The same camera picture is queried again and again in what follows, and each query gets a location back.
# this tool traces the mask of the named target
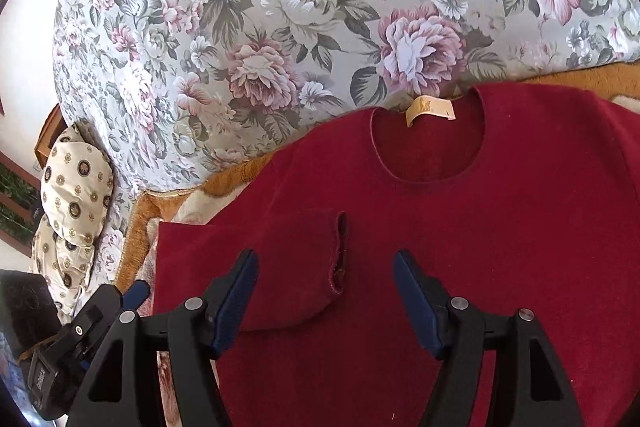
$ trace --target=bedspread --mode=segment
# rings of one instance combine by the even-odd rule
[[[638,0],[60,0],[65,119],[111,158],[92,285],[140,190],[203,182],[367,105],[640,57]]]

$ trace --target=red sweater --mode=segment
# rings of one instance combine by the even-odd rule
[[[380,108],[348,114],[278,152],[209,225],[161,225],[155,312],[200,295],[242,247],[261,256],[243,331],[218,363],[236,427],[418,424],[438,364],[394,288],[399,248],[484,311],[532,309],[587,427],[611,427],[629,406],[640,117],[525,84],[480,86],[454,108],[455,121],[411,128]],[[473,425],[484,425],[492,362]]]

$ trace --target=patterned cushion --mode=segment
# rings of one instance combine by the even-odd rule
[[[33,272],[44,276],[63,323],[71,320],[76,302],[89,282],[94,247],[76,247],[60,237],[42,216],[33,241]]]
[[[104,226],[113,172],[103,153],[74,128],[56,141],[41,185],[42,206],[53,229],[71,245],[90,247]]]

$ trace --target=clothing label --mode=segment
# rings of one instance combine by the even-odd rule
[[[455,120],[456,114],[453,112],[453,104],[450,100],[435,98],[426,94],[419,96],[414,100],[411,107],[407,109],[406,126],[411,127],[414,120],[421,114],[432,114],[433,116],[442,116],[447,120]]]

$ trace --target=fabric fold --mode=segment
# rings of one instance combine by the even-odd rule
[[[345,237],[346,217],[333,209],[276,215],[255,223],[253,230],[161,223],[154,313],[201,295],[242,249],[252,248],[260,275],[241,331],[297,326],[342,294]]]

